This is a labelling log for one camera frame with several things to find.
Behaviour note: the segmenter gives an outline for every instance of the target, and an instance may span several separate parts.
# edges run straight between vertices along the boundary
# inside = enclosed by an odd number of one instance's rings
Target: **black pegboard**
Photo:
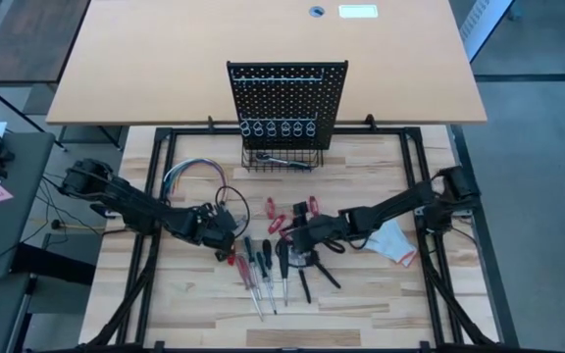
[[[231,63],[246,149],[328,149],[348,62]]]

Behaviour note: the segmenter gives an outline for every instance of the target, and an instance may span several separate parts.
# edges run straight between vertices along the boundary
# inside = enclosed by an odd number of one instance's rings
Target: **gray floor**
[[[451,1],[458,23],[472,2]],[[5,0],[2,10],[9,4]],[[523,18],[499,26],[474,71],[565,73],[565,1],[519,0],[518,5]],[[523,346],[565,350],[565,83],[486,83],[479,89],[489,122],[464,130],[516,330]],[[17,106],[28,96],[27,89],[1,92]],[[31,130],[1,105],[0,120],[14,131]],[[44,117],[35,120],[45,126]],[[54,149],[48,172],[61,174],[75,159],[91,155],[119,164],[120,154],[110,145],[70,149],[67,154]],[[85,202],[57,198],[56,203],[90,225],[103,225]],[[44,205],[34,205],[31,217],[42,221]],[[32,322],[26,346],[71,347],[80,325],[81,315],[43,316]]]

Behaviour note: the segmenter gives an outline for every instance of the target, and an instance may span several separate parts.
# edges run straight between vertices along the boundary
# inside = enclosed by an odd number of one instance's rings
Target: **colorful wires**
[[[226,186],[228,185],[226,180],[226,174],[224,173],[224,169],[220,166],[217,162],[210,160],[208,158],[191,158],[185,161],[182,161],[175,166],[173,166],[163,177],[163,195],[166,197],[169,196],[170,192],[175,190],[178,187],[178,179],[182,172],[186,171],[189,167],[194,166],[196,164],[206,164],[209,165],[220,174],[222,179],[222,186],[223,186],[223,196],[222,200],[226,201],[228,198]]]

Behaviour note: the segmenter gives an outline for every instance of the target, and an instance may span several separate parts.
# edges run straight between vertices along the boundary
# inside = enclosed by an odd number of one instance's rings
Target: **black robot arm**
[[[91,205],[95,211],[120,213],[126,227],[141,234],[152,234],[162,227],[180,240],[218,250],[215,255],[220,261],[231,253],[236,223],[225,207],[210,203],[171,207],[114,176],[105,163],[91,159],[77,161],[67,169],[59,191],[70,197],[99,202],[101,205]]]
[[[339,210],[336,217],[320,215],[307,221],[305,203],[294,205],[290,235],[295,250],[303,253],[320,242],[365,239],[385,221],[414,210],[424,216],[428,230],[443,232],[451,227],[453,213],[472,209],[479,196],[476,184],[465,177],[462,168],[452,167],[378,205]]]

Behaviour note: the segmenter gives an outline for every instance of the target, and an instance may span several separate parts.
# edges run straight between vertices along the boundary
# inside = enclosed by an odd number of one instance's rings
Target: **white label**
[[[375,19],[379,9],[376,5],[339,5],[339,16],[343,19]]]

